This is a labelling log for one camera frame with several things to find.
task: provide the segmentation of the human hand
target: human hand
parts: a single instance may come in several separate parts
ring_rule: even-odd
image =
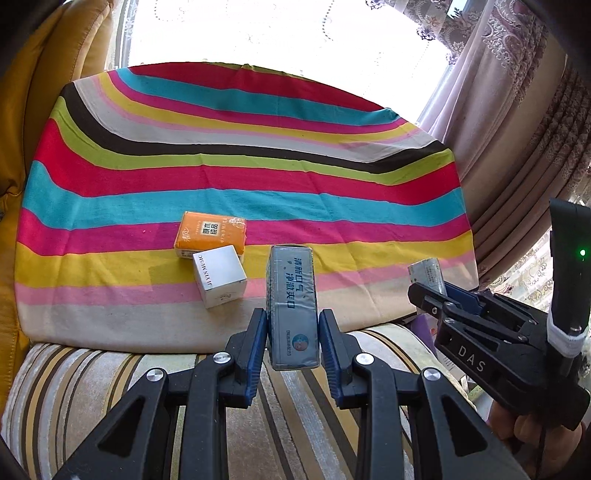
[[[486,423],[505,444],[511,437],[516,437],[518,440],[536,449],[538,448],[542,427],[533,415],[518,417],[505,410],[495,401],[492,403]],[[562,425],[547,429],[540,471],[541,478],[554,475],[564,468],[577,445],[579,445],[581,434],[581,425],[573,432]],[[536,456],[537,451],[533,452],[531,457],[522,465],[525,473],[531,478],[535,475]]]

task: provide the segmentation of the yellow stripe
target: yellow stripe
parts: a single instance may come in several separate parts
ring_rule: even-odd
[[[396,343],[394,343],[392,340],[390,340],[385,335],[383,335],[379,332],[375,332],[374,330],[369,330],[369,329],[362,330],[362,332],[366,333],[369,336],[374,337],[376,340],[379,340],[384,345],[386,345],[388,348],[390,348],[390,350],[392,350],[392,353],[394,353],[394,355],[396,355],[400,360],[402,360],[402,363],[404,365],[406,365],[406,367],[412,373],[417,374],[421,371],[421,369],[414,362],[414,360],[409,355],[407,355],[407,353],[404,350],[402,350],[398,345],[396,345]]]
[[[139,115],[144,118],[149,118],[158,122],[166,122],[175,125],[185,125],[188,127],[198,128],[212,128],[222,130],[256,132],[260,134],[283,135],[286,137],[293,137],[299,141],[312,140],[328,144],[347,144],[353,142],[380,142],[384,140],[392,140],[409,132],[416,131],[419,128],[410,123],[400,125],[399,127],[385,132],[376,132],[370,134],[327,134],[321,132],[313,132],[309,130],[299,130],[295,128],[281,128],[281,127],[266,127],[264,125],[254,124],[240,124],[234,122],[225,122],[223,120],[213,120],[196,115],[189,115],[186,113],[173,112],[156,108],[136,102],[126,97],[121,93],[111,81],[107,73],[97,75],[100,87],[105,95],[116,105],[122,109]]]
[[[324,368],[315,368],[312,370],[312,373],[316,377],[316,380],[328,399],[336,417],[339,419],[339,423],[343,427],[343,431],[347,436],[347,440],[351,444],[351,448],[356,452],[359,442],[359,427],[353,418],[353,414],[350,410],[341,410],[336,406],[335,401],[330,396],[329,382],[326,378],[326,371]]]
[[[381,185],[400,185],[438,170],[453,162],[449,149],[428,155],[409,165],[386,173],[369,173],[349,168],[322,165],[306,160],[250,157],[248,155],[123,155],[97,145],[76,125],[66,108],[65,100],[59,97],[51,113],[68,148],[87,162],[111,170],[136,170],[138,168],[211,167],[269,168],[272,170],[310,171],[321,175],[370,181]]]
[[[117,367],[113,378],[111,379],[111,384],[109,385],[109,389],[107,390],[107,395],[105,395],[105,401],[103,402],[103,409],[101,411],[101,417],[104,417],[109,413],[109,410],[113,407],[113,395],[115,393],[115,388],[119,381],[121,380],[122,371],[127,365],[131,362],[134,355],[130,353],[125,360],[121,362],[121,364]]]
[[[37,472],[35,471],[35,463],[33,459],[33,447],[39,439],[33,438],[33,428],[35,424],[35,416],[37,415],[37,407],[39,402],[43,402],[44,398],[40,398],[41,390],[43,390],[43,386],[47,382],[49,376],[52,373],[53,368],[57,365],[57,363],[68,355],[74,349],[71,347],[62,347],[62,350],[59,351],[55,356],[51,359],[51,361],[44,365],[43,372],[41,373],[37,385],[35,386],[35,390],[31,393],[31,402],[29,404],[29,411],[27,414],[27,418],[24,419],[26,422],[25,427],[25,455],[27,458],[27,467],[28,473],[31,478],[35,478],[37,476]]]
[[[314,245],[314,273],[358,271],[410,264],[429,257],[456,258],[472,250],[470,231],[444,242],[383,242]],[[248,278],[265,278],[270,245],[247,245]],[[66,254],[42,257],[17,243],[15,280],[29,287],[139,286],[194,281],[193,263],[173,250]]]
[[[143,357],[144,357],[143,355],[134,355],[134,357],[131,359],[131,362],[129,362],[127,365],[125,365],[125,369],[123,371],[123,374],[121,375],[121,378],[117,382],[117,385],[115,386],[115,390],[113,392],[113,398],[111,399],[111,408],[113,408],[113,406],[119,400],[121,400],[121,397],[123,397],[123,395],[125,394],[125,387],[127,385],[129,385],[128,381],[131,378],[131,376],[134,374],[135,369],[138,366],[138,363],[140,362],[140,360]]]
[[[281,406],[281,412],[283,413],[283,417],[285,418],[285,422],[291,433],[291,438],[293,439],[294,446],[300,457],[302,467],[306,472],[306,477],[309,480],[325,480],[322,469],[320,468],[310,443],[310,438],[302,424],[300,415],[298,414],[283,376],[280,372],[276,372],[271,368],[267,353],[265,353],[264,365],[264,368],[269,375],[269,380],[271,381],[275,396]]]

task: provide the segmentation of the cardboard box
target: cardboard box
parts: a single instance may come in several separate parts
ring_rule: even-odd
[[[320,365],[312,250],[271,247],[267,265],[267,315],[275,370]]]
[[[174,249],[181,258],[193,258],[197,252],[233,245],[242,261],[245,241],[244,218],[185,212],[178,226]]]
[[[207,309],[244,296],[246,274],[233,245],[193,254],[193,271]]]

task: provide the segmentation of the blue gripper pad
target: blue gripper pad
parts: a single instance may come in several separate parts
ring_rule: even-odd
[[[261,377],[267,332],[267,313],[263,309],[254,309],[246,332],[235,333],[228,340],[226,352],[235,363],[233,370],[218,383],[218,392],[225,406],[248,408],[252,404]]]
[[[330,396],[341,409],[362,406],[367,387],[365,381],[353,373],[353,358],[362,352],[357,339],[341,333],[332,310],[320,312],[318,336]]]
[[[448,297],[462,305],[463,310],[473,315],[480,316],[482,314],[482,305],[478,302],[476,294],[448,282],[445,282],[445,290]]]
[[[265,344],[267,343],[267,313],[265,310],[261,310],[262,312],[259,314],[258,324],[256,325],[256,331],[252,340],[251,353],[246,364],[246,390],[244,394],[249,406],[252,403],[252,399],[255,398],[256,389],[261,378],[262,357],[265,353]],[[255,310],[252,314],[253,317],[256,314],[257,311]]]

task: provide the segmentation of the yellow cushion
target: yellow cushion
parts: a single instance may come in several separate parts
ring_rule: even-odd
[[[0,412],[28,350],[14,297],[18,212],[28,166],[64,85],[103,71],[117,1],[62,5],[0,78]]]
[[[24,187],[22,129],[29,87],[47,38],[65,9],[62,5],[42,23],[0,77],[0,197]]]
[[[111,12],[116,0],[74,0],[51,33],[31,81],[24,128],[24,158],[27,174],[39,137],[64,85],[85,75],[104,71],[112,31]],[[98,43],[93,45],[100,31]],[[85,68],[89,52],[90,63]]]
[[[0,220],[0,411],[29,345],[20,331],[14,299],[14,254],[21,200],[22,194],[6,194],[0,200],[4,212]]]

